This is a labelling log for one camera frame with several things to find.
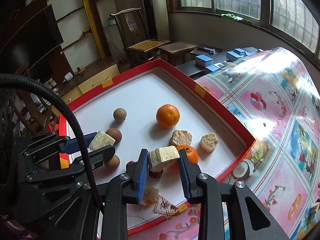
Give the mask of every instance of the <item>yellow tape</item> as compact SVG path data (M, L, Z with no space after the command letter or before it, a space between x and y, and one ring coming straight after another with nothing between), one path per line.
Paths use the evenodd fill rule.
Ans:
M107 81L105 81L105 82L102 83L102 87L103 87L103 88L106 88L106 87L111 86L111 85L113 85L112 78L110 78L110 79L108 79Z
M197 92L202 98L205 95L205 89L198 84L196 84L196 86L195 86L195 92Z
M66 159L60 157L60 165L62 169L66 169L69 167L69 162Z

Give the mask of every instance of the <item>orange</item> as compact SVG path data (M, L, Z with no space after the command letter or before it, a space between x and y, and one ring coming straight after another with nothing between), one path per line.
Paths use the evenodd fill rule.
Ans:
M193 147L191 147L188 144L184 144L184 145L179 145L176 148L177 148L178 151L179 150L185 150L189 162L198 164L198 153ZM179 170L177 163L173 164L171 167L173 167L174 169Z
M171 128L178 123L180 113L173 105L163 105L158 109L156 119L159 125Z

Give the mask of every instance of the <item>pink tablecloth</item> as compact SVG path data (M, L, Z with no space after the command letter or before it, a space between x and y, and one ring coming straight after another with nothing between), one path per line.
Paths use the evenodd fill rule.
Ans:
M246 185L291 240L302 239L320 219L320 96L303 63L276 48L242 58L198 80L257 139L245 157ZM233 184L235 176L224 180ZM197 239L199 205L132 235L130 240ZM228 216L225 235L229 238Z

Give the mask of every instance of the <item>round wooden ball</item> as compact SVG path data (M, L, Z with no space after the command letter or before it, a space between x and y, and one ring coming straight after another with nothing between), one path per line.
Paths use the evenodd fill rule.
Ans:
M106 134L110 135L116 140L116 143L120 142L122 139L122 134L117 128L110 128L106 131Z
M117 155L113 155L112 159L107 163L104 163L104 165L111 170L115 170L120 165L120 159Z
M127 112L123 108L118 108L113 112L113 118L117 122L122 122L127 117Z

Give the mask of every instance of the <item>window sill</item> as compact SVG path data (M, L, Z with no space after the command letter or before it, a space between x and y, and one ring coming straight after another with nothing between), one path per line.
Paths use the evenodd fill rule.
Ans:
M180 11L180 10L177 10L177 11L168 11L168 13L169 14L170 13L200 14L200 15L208 15L208 16L222 18L220 14L208 13L208 12ZM250 26L252 28L264 31L265 33L277 38L278 40L282 41L283 43L285 43L288 46L290 46L291 48L293 48L296 52L298 52L301 56L303 56L306 60L308 60L320 72L320 67L319 67L318 63L312 57L310 57L304 50L300 49L295 44L293 44L290 41L286 40L285 38L281 37L279 34L274 33L272 31L260 26L258 23L249 21L247 19L240 20L240 21L238 21L238 23L245 24L245 25Z

